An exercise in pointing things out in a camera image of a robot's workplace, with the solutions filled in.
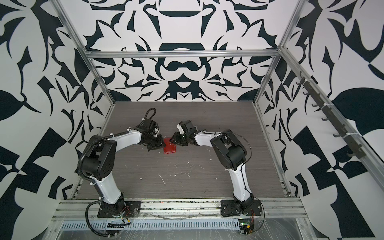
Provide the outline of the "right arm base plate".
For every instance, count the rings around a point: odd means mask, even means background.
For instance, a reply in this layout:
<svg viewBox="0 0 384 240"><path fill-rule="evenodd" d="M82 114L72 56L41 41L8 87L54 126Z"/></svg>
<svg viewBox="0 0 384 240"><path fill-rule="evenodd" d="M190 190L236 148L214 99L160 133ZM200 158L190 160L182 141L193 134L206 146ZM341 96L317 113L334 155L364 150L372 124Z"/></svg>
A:
<svg viewBox="0 0 384 240"><path fill-rule="evenodd" d="M223 217L232 216L261 216L263 209L261 202L255 199L248 199L244 202L238 200L221 200L221 215Z"/></svg>

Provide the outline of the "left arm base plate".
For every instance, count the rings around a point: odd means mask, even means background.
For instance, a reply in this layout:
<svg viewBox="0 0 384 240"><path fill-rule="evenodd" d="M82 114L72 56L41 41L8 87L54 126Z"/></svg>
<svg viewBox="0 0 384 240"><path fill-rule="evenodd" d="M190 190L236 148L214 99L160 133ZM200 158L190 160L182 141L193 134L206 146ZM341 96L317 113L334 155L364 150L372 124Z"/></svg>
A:
<svg viewBox="0 0 384 240"><path fill-rule="evenodd" d="M112 218L120 217L121 215L124 218L135 217L140 213L141 210L141 201L119 201L114 205L107 204L102 202L100 204L98 218Z"/></svg>

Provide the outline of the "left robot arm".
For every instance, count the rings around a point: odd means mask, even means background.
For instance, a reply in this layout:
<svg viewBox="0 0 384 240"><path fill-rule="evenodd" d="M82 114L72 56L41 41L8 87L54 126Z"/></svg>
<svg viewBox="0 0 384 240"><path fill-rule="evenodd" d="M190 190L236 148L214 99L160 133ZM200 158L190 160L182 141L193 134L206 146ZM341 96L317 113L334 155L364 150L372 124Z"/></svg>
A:
<svg viewBox="0 0 384 240"><path fill-rule="evenodd" d="M138 126L108 136L92 136L78 162L78 174L95 186L107 216L116 216L125 208L124 195L113 177L116 153L133 145L143 145L148 151L165 147L160 127L152 119Z"/></svg>

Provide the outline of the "red leather card holder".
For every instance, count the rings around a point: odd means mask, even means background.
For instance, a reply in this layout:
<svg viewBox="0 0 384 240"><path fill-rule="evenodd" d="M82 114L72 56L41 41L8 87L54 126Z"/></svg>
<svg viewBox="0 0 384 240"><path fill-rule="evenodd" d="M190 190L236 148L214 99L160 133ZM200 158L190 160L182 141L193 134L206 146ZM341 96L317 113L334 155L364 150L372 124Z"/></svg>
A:
<svg viewBox="0 0 384 240"><path fill-rule="evenodd" d="M170 142L171 138L165 138L164 154L174 154L177 152L177 146Z"/></svg>

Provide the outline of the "green circuit board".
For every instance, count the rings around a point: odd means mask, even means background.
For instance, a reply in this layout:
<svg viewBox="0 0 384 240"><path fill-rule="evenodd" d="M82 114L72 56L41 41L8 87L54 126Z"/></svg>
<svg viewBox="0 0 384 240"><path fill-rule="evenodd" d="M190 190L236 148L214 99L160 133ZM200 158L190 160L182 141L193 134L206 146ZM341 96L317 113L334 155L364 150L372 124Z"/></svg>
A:
<svg viewBox="0 0 384 240"><path fill-rule="evenodd" d="M239 231L243 235L249 235L254 231L255 224L251 219L239 219Z"/></svg>

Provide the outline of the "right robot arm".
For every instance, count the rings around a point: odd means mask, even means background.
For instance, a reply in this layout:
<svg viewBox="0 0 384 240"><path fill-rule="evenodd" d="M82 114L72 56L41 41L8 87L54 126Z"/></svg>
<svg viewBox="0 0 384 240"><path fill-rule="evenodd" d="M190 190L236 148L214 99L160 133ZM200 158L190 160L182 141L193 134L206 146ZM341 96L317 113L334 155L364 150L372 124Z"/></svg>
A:
<svg viewBox="0 0 384 240"><path fill-rule="evenodd" d="M198 130L190 120L180 122L178 131L170 139L170 143L186 147L189 144L213 148L218 160L229 171L233 185L235 212L246 215L251 211L254 195L249 187L246 175L247 150L237 135L231 130L208 132Z"/></svg>

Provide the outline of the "wall hook rack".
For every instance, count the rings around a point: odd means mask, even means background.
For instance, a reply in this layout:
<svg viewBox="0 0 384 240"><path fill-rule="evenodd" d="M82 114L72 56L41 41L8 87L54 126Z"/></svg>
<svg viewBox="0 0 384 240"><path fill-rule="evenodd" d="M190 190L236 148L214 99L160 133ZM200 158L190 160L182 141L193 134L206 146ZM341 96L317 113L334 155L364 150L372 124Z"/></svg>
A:
<svg viewBox="0 0 384 240"><path fill-rule="evenodd" d="M348 130L345 121L341 120L338 110L334 104L330 101L327 102L327 98L321 93L321 90L316 87L316 83L313 79L306 79L302 72L300 72L300 81L297 85L302 85L307 91L304 93L305 96L311 96L315 101L315 104L312 104L312 107L318 108L326 116L322 118L323 122L329 121L332 126L337 131L336 134L333 134L334 138L342 138L347 146L350 148L352 153L347 153L348 157L357 157L362 159L367 154L363 150L363 145L357 141L357 133Z"/></svg>

